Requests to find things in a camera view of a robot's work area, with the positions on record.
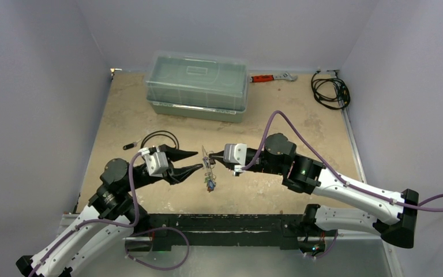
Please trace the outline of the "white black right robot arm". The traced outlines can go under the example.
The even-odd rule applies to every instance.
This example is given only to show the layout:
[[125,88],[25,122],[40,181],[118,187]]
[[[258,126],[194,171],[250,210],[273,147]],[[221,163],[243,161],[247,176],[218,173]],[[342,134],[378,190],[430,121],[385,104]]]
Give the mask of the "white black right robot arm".
[[347,204],[348,208],[329,208],[309,204],[301,219],[302,230],[309,235],[322,231],[352,230],[379,236],[383,241],[404,249],[414,247],[418,192],[406,189],[394,192],[370,186],[333,173],[322,162],[300,155],[296,144],[276,133],[270,135],[262,151],[245,144],[226,144],[224,150],[208,156],[241,174],[243,166],[255,160],[249,171],[279,175],[282,185],[296,193],[314,194]]

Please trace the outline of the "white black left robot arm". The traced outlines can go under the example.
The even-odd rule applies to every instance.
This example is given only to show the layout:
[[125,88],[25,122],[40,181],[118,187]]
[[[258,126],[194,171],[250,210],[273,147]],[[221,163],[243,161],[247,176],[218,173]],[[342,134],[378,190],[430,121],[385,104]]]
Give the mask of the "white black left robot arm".
[[136,189],[158,181],[170,185],[185,181],[202,164],[176,169],[173,163],[197,154],[163,144],[140,149],[131,161],[110,160],[100,176],[102,184],[75,221],[40,252],[20,257],[18,270],[23,276],[71,276],[72,258],[76,254],[86,258],[82,248],[100,233],[107,238],[144,235],[152,227],[151,217],[138,203]]

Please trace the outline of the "green clear-lid storage box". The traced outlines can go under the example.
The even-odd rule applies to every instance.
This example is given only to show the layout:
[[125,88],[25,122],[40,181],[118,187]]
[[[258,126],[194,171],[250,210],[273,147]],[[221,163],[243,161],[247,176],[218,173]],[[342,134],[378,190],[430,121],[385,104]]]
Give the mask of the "green clear-lid storage box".
[[240,123],[247,109],[244,59],[158,51],[144,84],[158,114]]

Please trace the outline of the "metal keyring plate with keys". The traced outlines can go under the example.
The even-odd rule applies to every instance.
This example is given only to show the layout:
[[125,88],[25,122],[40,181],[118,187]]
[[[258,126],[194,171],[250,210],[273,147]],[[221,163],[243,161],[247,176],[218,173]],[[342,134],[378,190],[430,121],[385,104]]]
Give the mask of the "metal keyring plate with keys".
[[201,147],[201,150],[202,150],[202,161],[206,171],[204,181],[207,187],[207,191],[212,192],[216,187],[216,176],[213,173],[213,168],[216,162],[209,157],[209,152],[204,148],[204,146]]

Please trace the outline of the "red handled adjustable wrench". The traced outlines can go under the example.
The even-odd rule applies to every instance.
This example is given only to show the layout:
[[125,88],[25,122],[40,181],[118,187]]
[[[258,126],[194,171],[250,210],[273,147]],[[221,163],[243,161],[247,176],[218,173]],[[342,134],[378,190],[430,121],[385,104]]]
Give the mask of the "red handled adjustable wrench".
[[296,81],[298,76],[291,75],[289,72],[284,72],[280,74],[265,74],[265,75],[256,75],[250,77],[251,83],[265,83],[269,81],[276,80],[285,80],[285,81]]

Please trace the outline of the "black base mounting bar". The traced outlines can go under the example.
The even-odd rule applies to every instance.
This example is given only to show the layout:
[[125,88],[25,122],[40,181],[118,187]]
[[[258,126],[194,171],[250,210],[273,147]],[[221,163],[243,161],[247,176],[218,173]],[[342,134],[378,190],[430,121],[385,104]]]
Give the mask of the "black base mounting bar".
[[323,236],[302,214],[151,214],[125,239],[131,252],[170,251],[173,246],[255,246],[298,250]]

